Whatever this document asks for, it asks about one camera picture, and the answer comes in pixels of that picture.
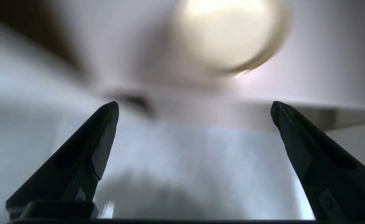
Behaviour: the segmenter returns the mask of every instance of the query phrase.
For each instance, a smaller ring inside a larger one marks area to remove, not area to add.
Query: circular light
[[[185,0],[176,13],[177,39],[207,67],[252,70],[282,45],[287,33],[283,0]]]

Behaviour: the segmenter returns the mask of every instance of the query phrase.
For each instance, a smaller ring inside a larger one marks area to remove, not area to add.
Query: black clamp jaw
[[[103,105],[88,118],[7,200],[10,220],[96,217],[92,200],[108,162],[118,119],[116,102]]]
[[[271,116],[316,220],[365,221],[365,166],[293,107],[276,101]],[[96,219],[98,210],[92,200],[108,161],[118,117],[115,102],[98,109],[7,200],[11,222],[176,222]]]
[[[295,108],[276,101],[271,116],[316,220],[365,220],[365,166]]]

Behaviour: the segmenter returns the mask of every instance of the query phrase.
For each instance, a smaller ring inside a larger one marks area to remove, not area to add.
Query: white surface
[[[167,37],[175,1],[51,1],[101,94],[118,91],[217,100],[365,108],[365,1],[290,0],[282,50],[238,82],[216,82]]]
[[[97,188],[100,211],[110,202],[123,218],[313,218],[278,134],[145,123],[126,112]],[[61,136],[79,125],[68,119]]]

